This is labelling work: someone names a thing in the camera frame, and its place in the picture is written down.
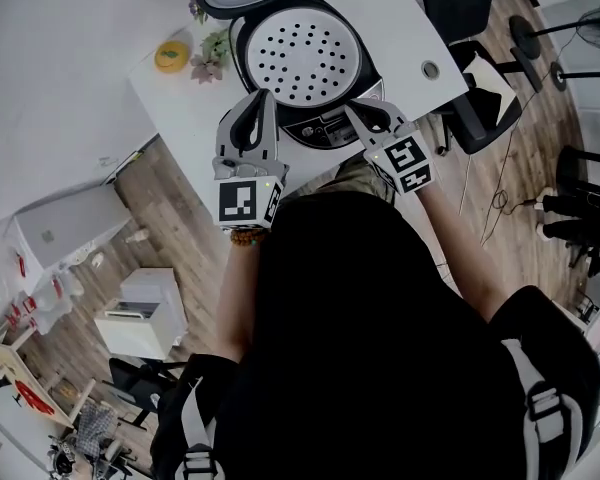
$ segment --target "electric fan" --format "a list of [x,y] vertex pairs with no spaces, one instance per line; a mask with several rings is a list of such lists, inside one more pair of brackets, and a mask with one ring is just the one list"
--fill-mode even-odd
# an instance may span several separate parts
[[569,28],[575,28],[577,34],[584,41],[591,46],[600,48],[600,8],[583,14],[578,21],[573,23],[538,31],[535,31],[533,25],[522,16],[516,15],[509,18],[509,29],[513,41],[529,59],[537,59],[540,56],[541,48],[538,37]]
[[560,92],[567,88],[569,78],[600,78],[600,71],[584,71],[581,73],[565,73],[557,62],[551,63],[551,80]]

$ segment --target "person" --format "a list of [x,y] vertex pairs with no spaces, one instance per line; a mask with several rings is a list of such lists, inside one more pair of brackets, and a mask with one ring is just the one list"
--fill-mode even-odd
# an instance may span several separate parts
[[543,241],[559,238],[600,250],[600,194],[559,196],[553,189],[545,188],[534,207],[545,213],[576,217],[552,224],[538,223],[536,231]]
[[[512,338],[580,405],[582,453],[597,357],[536,287],[507,290],[436,182],[416,194],[461,296],[359,159],[281,204],[264,240],[235,245],[234,233],[215,353],[193,355],[160,399],[155,478],[188,467],[192,393],[202,423],[215,421],[212,454],[228,479],[526,478],[525,394],[501,342]],[[552,442],[557,471],[568,440]]]

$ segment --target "office chair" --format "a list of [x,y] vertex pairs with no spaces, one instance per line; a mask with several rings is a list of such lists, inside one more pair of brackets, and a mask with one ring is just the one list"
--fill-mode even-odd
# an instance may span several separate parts
[[127,402],[141,411],[133,421],[118,418],[142,430],[142,426],[149,413],[158,410],[151,400],[151,395],[164,395],[176,387],[178,379],[169,371],[174,368],[184,368],[187,363],[163,363],[155,359],[142,359],[145,364],[140,367],[129,364],[121,359],[109,359],[109,370],[113,382],[102,381],[109,391],[124,402]]
[[[505,81],[505,73],[523,72],[534,90],[540,92],[542,81],[519,48],[510,50],[515,60],[498,64],[478,41],[456,42],[480,34],[487,28],[491,1],[423,0],[423,3],[427,17],[447,45],[460,71],[465,70],[477,53],[489,62]],[[471,155],[496,140],[522,114],[520,101],[515,98],[496,124],[499,104],[490,104],[493,103],[493,98],[490,99],[486,91],[476,88],[472,78],[471,75],[465,76],[469,86],[466,94],[434,111],[442,115],[444,128],[445,145],[440,146],[437,151],[440,155],[445,155],[451,149],[449,132],[464,152]]]

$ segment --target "rice cooker control panel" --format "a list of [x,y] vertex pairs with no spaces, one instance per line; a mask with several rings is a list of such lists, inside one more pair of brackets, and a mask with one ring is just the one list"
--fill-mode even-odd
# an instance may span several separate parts
[[[384,99],[384,85],[378,80],[369,90],[356,98]],[[347,146],[358,140],[353,126],[338,107],[306,121],[283,125],[282,129],[301,144],[316,149],[334,149]]]

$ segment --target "cable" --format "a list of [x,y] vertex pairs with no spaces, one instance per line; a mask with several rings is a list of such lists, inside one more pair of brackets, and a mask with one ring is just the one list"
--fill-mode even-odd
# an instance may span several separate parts
[[[556,60],[554,62],[558,61],[558,59],[562,55],[562,52],[564,51],[564,49],[571,44],[571,41],[573,41],[575,39],[577,34],[578,34],[578,31],[576,29],[576,31],[571,36],[571,39],[569,39],[569,41],[567,41],[567,43],[560,49],[560,51],[558,52],[558,56],[556,57]],[[549,68],[547,73],[542,77],[541,82],[544,82],[545,79],[549,76],[549,74],[551,74],[551,68]],[[496,230],[496,226],[498,225],[500,216],[502,215],[502,212],[504,211],[504,207],[509,200],[509,195],[507,194],[507,192],[505,190],[500,190],[500,184],[502,183],[502,175],[504,174],[504,168],[507,165],[507,160],[509,158],[509,151],[511,149],[511,142],[513,139],[513,134],[515,133],[516,129],[518,128],[518,124],[520,124],[520,120],[522,119],[522,116],[524,115],[524,111],[527,109],[527,107],[529,106],[529,103],[531,103],[531,100],[533,100],[533,98],[537,94],[538,94],[537,92],[533,93],[531,95],[531,97],[527,100],[527,102],[524,104],[524,107],[522,107],[522,112],[520,112],[520,116],[518,116],[518,119],[516,120],[516,122],[513,126],[513,129],[511,130],[511,133],[509,134],[509,143],[507,144],[507,151],[504,155],[504,161],[502,162],[502,167],[500,168],[500,176],[498,177],[498,184],[496,185],[496,189],[493,193],[493,197],[491,198],[491,205],[489,206],[489,210],[487,210],[487,218],[485,219],[484,228],[482,229],[482,236],[480,237],[480,245],[482,247],[484,247],[484,245],[487,243],[487,241],[493,236],[493,232]],[[504,198],[504,204],[496,206],[496,201],[499,200],[501,197]],[[523,203],[518,203],[517,205],[515,205],[511,209],[511,211],[509,213],[505,213],[505,215],[511,215],[513,213],[513,211],[521,204],[523,204]],[[492,209],[499,210],[499,213],[498,213],[498,216],[496,217],[496,221],[493,223],[493,227],[491,228],[491,231],[485,238],[484,235],[487,231],[487,226],[489,225],[489,215],[491,214]]]
[[589,296],[588,296],[588,295],[587,295],[585,292],[583,292],[583,291],[582,291],[580,288],[576,288],[576,291],[577,291],[577,292],[578,292],[580,295],[582,295],[583,297],[585,297],[585,298],[586,298],[586,299],[589,301],[589,303],[590,303],[590,304],[593,304],[593,305],[595,306],[595,303],[593,302],[593,299],[591,299],[591,297],[589,297]]
[[596,210],[600,211],[600,207],[599,206],[597,206],[597,205],[593,204],[591,201],[589,201],[589,196],[591,196],[591,195],[594,195],[596,197],[600,197],[600,194],[592,194],[591,192],[587,192],[587,197],[586,197],[587,204],[589,206],[591,206],[592,208],[595,208]]
[[467,193],[467,182],[469,181],[469,167],[471,167],[471,155],[469,156],[469,161],[467,162],[467,169],[464,172],[464,188],[462,189],[462,198],[460,199],[460,209],[458,210],[458,215],[462,213],[462,205],[464,204],[464,195]]

